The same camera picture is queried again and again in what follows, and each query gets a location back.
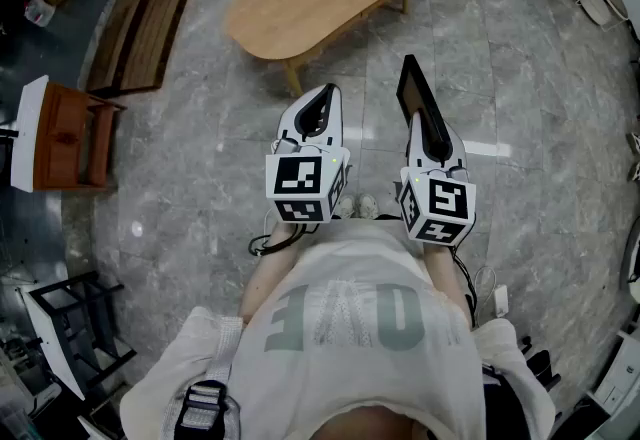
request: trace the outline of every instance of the table leg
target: table leg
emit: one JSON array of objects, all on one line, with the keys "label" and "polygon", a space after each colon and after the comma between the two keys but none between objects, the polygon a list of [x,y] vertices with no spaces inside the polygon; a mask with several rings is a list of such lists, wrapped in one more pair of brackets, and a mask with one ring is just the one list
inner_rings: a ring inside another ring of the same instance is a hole
[{"label": "table leg", "polygon": [[409,0],[402,0],[402,13],[409,13]]},{"label": "table leg", "polygon": [[302,86],[300,86],[300,81],[298,80],[296,69],[293,67],[291,62],[287,60],[284,61],[284,71],[287,73],[289,86],[295,93],[298,94],[298,97],[301,97],[303,95]]}]

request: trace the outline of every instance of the cable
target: cable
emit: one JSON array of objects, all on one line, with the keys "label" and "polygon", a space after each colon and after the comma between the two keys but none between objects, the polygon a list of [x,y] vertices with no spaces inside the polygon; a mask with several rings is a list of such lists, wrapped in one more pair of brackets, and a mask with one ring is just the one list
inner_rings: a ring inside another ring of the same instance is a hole
[{"label": "cable", "polygon": [[469,312],[471,312],[472,326],[474,327],[477,326],[476,310],[478,308],[478,295],[476,294],[476,288],[474,283],[471,281],[471,275],[469,275],[469,271],[467,270],[467,267],[464,265],[464,262],[462,262],[460,257],[458,257],[458,248],[460,247],[462,242],[467,238],[467,236],[469,235],[469,232],[473,230],[473,227],[475,226],[477,219],[478,219],[478,216],[474,214],[471,228],[467,231],[467,233],[464,235],[464,237],[460,240],[460,242],[456,246],[450,247],[453,261],[458,265],[458,267],[460,268],[460,271],[462,271],[462,275],[467,281],[467,286],[469,287],[469,292],[471,293],[471,297],[467,296],[467,302],[469,305]]},{"label": "cable", "polygon": [[323,149],[323,148],[320,148],[318,145],[300,145],[299,153],[302,153],[302,149],[305,149],[305,148],[315,148],[315,149],[317,149],[317,150],[318,150],[318,152],[320,152],[321,154],[322,154],[323,152],[326,152],[327,154],[329,153],[329,151],[328,151],[328,150],[325,150],[325,149]]},{"label": "cable", "polygon": [[445,177],[449,176],[449,174],[445,170],[442,170],[440,168],[431,168],[431,170],[427,170],[426,172],[420,172],[420,175],[424,175],[424,174],[430,175],[431,172],[440,172],[440,173],[444,173]]},{"label": "cable", "polygon": [[272,209],[269,209],[267,211],[267,214],[264,215],[264,223],[262,224],[262,235],[267,235],[267,218],[269,217],[269,214],[271,214]]},{"label": "cable", "polygon": [[491,299],[491,296],[493,296],[493,291],[496,290],[496,285],[498,284],[498,276],[496,275],[495,270],[491,267],[491,266],[482,266],[477,272],[476,272],[476,276],[473,277],[473,286],[477,289],[478,288],[478,275],[480,275],[485,269],[488,269],[489,271],[491,271],[491,273],[493,273],[493,287],[491,287],[491,291],[489,292],[489,294],[487,295],[487,297],[485,298],[485,300],[482,302],[482,305],[480,305],[477,310],[476,310],[476,323],[478,322],[478,316],[480,316],[480,312],[482,311],[482,309],[485,307],[485,305],[487,303],[489,303],[489,300]]},{"label": "cable", "polygon": [[[296,223],[294,224],[294,230],[293,230],[293,234],[291,234],[291,237],[289,237],[288,239],[285,239],[284,241],[281,241],[278,244],[274,244],[273,246],[267,246],[267,243],[271,238],[271,234],[265,234],[262,236],[254,237],[251,241],[249,241],[249,246],[248,246],[249,253],[255,257],[261,257],[263,255],[269,255],[271,253],[279,252],[280,250],[284,250],[285,248],[288,248],[289,246],[291,246],[293,243],[298,241],[303,235],[315,233],[318,230],[319,226],[320,224],[317,224],[313,230],[307,231],[307,225],[305,223],[302,223],[302,224]],[[254,246],[256,243],[260,241],[262,241],[262,244],[260,244],[257,247]]]}]

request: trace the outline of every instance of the shoe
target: shoe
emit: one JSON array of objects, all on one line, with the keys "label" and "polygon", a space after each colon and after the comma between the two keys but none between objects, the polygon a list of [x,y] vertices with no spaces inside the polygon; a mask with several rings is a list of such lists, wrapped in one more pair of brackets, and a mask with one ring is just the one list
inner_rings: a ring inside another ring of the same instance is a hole
[{"label": "shoe", "polygon": [[358,197],[358,218],[363,220],[375,220],[380,216],[378,202],[371,195],[365,193]]},{"label": "shoe", "polygon": [[345,195],[338,201],[338,205],[333,210],[333,214],[340,216],[341,219],[346,220],[351,218],[356,213],[356,201],[353,195]]}]

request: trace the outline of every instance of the strap buckle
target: strap buckle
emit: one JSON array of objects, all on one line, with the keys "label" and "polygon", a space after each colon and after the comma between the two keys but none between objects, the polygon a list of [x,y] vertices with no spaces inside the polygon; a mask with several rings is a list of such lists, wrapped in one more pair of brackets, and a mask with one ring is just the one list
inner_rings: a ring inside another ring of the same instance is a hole
[{"label": "strap buckle", "polygon": [[202,380],[191,385],[184,396],[176,421],[176,440],[224,438],[224,413],[227,386],[217,380]]}]

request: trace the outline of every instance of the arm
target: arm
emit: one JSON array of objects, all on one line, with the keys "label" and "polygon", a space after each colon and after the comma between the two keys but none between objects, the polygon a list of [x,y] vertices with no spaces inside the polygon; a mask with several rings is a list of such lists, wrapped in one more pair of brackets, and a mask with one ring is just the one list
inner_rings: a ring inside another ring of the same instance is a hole
[{"label": "arm", "polygon": [[[267,246],[287,240],[293,234],[293,230],[292,224],[276,223]],[[253,314],[291,271],[298,257],[299,248],[300,244],[297,242],[276,253],[260,257],[260,262],[244,289],[240,305],[240,316],[245,325],[249,324]]]},{"label": "arm", "polygon": [[469,328],[471,328],[471,312],[456,278],[453,257],[449,248],[424,243],[424,264],[427,266],[427,272],[433,281],[433,286],[460,307],[467,318]]}]

